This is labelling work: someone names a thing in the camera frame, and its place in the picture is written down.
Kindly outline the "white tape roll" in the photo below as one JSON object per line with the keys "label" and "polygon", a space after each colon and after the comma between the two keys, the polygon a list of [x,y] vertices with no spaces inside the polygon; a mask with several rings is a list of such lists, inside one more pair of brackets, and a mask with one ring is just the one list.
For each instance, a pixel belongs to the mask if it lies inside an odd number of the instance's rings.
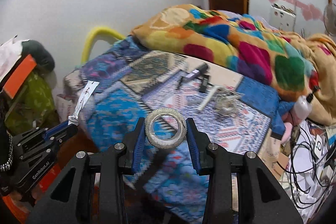
{"label": "white tape roll", "polygon": [[186,120],[174,109],[153,110],[145,118],[145,133],[151,145],[158,149],[172,149],[179,146],[187,132]]}

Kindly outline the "white paper wrapper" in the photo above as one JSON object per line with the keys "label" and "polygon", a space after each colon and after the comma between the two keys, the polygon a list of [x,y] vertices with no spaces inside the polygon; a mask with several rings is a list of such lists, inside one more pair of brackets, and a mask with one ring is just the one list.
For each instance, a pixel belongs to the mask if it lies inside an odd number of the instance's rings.
{"label": "white paper wrapper", "polygon": [[83,107],[86,105],[88,100],[90,99],[91,95],[94,93],[96,88],[99,86],[99,82],[97,81],[88,81],[84,89],[82,90],[80,97],[77,101],[75,110],[72,115],[68,117],[68,125],[74,124],[78,125],[79,124],[79,114]]}

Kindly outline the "colourful fleece blanket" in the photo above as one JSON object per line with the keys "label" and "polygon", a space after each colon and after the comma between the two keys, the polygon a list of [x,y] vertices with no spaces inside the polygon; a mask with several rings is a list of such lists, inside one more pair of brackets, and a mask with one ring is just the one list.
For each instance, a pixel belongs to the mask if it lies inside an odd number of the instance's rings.
{"label": "colourful fleece blanket", "polygon": [[335,42],[327,35],[303,38],[250,15],[194,5],[168,7],[131,34],[151,50],[197,57],[268,85],[285,101],[314,93],[309,118],[335,124]]}

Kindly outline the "white plastic stick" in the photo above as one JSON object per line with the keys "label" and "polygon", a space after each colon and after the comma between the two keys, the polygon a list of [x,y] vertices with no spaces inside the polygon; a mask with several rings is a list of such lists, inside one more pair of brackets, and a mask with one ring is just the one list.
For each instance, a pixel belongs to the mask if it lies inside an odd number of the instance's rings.
{"label": "white plastic stick", "polygon": [[222,89],[223,87],[215,85],[206,95],[205,99],[201,102],[201,104],[198,106],[198,111],[202,111],[210,102],[210,100],[212,100],[216,92],[221,91]]}

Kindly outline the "green patterned bag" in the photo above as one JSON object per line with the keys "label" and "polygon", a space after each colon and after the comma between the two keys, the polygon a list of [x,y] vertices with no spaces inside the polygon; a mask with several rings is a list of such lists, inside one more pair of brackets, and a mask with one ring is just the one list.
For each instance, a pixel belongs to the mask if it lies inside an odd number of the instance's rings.
{"label": "green patterned bag", "polygon": [[7,101],[9,110],[5,125],[11,135],[19,135],[37,127],[52,128],[59,124],[52,91],[45,79],[32,71],[13,100]]}

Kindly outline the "yellow foam tube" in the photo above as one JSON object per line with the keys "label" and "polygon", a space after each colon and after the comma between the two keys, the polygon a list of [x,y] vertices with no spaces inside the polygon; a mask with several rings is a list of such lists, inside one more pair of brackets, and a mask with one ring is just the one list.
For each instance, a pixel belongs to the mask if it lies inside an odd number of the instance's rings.
{"label": "yellow foam tube", "polygon": [[118,31],[107,26],[98,26],[92,28],[85,38],[84,47],[81,54],[81,65],[85,64],[89,60],[91,52],[97,42],[105,41],[106,43],[112,45],[115,42],[125,38],[125,35],[120,34]]}

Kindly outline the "white plastic shopping bag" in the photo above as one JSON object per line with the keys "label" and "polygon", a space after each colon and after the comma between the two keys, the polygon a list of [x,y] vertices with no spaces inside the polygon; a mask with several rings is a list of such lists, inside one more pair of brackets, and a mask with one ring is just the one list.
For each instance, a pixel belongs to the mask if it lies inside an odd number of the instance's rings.
{"label": "white plastic shopping bag", "polygon": [[64,122],[74,113],[76,100],[74,96],[58,94],[56,96],[56,110],[59,120]]}

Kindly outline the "white bottle black cap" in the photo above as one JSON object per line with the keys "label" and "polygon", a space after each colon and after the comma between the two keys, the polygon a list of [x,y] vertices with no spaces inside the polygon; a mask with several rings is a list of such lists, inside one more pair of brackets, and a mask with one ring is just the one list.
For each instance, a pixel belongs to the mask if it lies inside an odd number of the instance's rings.
{"label": "white bottle black cap", "polygon": [[312,100],[314,94],[319,91],[320,87],[315,85],[312,92],[307,96],[300,96],[293,106],[293,114],[297,120],[303,121],[312,111]]}

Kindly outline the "white socket box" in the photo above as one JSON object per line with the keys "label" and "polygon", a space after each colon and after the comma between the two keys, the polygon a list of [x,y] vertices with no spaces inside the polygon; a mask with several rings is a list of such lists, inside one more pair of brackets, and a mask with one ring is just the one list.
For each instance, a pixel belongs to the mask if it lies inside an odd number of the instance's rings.
{"label": "white socket box", "polygon": [[293,10],[287,9],[285,6],[272,4],[270,8],[269,24],[282,31],[294,31],[296,14]]}

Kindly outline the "purple spray can black cap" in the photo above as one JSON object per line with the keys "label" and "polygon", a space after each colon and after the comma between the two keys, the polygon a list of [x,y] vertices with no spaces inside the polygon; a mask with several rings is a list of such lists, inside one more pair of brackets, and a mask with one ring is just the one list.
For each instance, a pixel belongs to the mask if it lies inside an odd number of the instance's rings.
{"label": "purple spray can black cap", "polygon": [[209,69],[209,66],[206,63],[203,63],[202,65],[198,66],[195,68],[192,72],[187,74],[186,76],[183,77],[183,83],[189,83],[193,79],[204,75]]}

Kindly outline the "standing fan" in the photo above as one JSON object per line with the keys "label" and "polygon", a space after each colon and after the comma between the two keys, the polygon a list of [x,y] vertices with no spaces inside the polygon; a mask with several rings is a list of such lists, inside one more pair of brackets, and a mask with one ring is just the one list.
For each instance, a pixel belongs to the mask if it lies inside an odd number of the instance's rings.
{"label": "standing fan", "polygon": [[336,5],[329,3],[323,12],[323,22],[326,32],[331,36],[336,36]]}

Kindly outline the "orange box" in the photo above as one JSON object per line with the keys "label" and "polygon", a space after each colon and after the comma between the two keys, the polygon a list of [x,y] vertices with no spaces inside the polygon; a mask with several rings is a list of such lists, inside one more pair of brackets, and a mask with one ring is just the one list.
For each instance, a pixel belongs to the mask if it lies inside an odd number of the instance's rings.
{"label": "orange box", "polygon": [[11,100],[14,99],[26,78],[34,70],[36,65],[37,63],[35,59],[30,54],[27,55],[5,82],[3,91]]}

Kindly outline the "black marker pen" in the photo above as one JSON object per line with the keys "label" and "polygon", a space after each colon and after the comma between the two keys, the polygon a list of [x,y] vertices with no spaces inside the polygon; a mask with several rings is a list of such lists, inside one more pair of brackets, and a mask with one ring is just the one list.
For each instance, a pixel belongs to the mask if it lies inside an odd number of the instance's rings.
{"label": "black marker pen", "polygon": [[183,84],[183,81],[184,81],[184,77],[181,77],[181,78],[179,79],[178,84],[177,84],[177,87],[176,87],[177,90],[180,89],[181,85]]}

